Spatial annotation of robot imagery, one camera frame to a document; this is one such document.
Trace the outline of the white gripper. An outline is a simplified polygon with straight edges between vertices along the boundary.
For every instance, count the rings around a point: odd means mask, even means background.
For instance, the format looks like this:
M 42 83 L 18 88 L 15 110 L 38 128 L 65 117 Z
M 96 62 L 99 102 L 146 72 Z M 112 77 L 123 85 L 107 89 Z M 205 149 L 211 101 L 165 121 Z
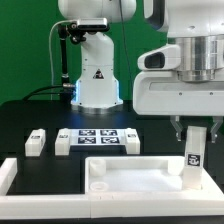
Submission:
M 178 141 L 183 132 L 179 116 L 214 116 L 210 134 L 215 143 L 224 116 L 224 73 L 209 82 L 189 83 L 174 71 L 140 72 L 134 81 L 133 108 L 139 115 L 171 116 Z

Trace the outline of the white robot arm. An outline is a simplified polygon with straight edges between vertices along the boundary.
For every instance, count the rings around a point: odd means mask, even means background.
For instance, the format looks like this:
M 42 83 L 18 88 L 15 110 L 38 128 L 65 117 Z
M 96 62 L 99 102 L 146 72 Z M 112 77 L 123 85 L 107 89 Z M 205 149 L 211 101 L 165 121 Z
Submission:
M 224 0 L 58 0 L 68 23 L 65 34 L 81 45 L 82 73 L 72 105 L 94 110 L 118 102 L 114 45 L 104 33 L 111 23 L 131 20 L 138 3 L 147 24 L 130 26 L 132 45 L 154 45 L 151 28 L 166 34 L 166 44 L 137 59 L 134 111 L 169 116 L 173 123 L 181 116 L 211 116 L 214 137 L 224 117 Z

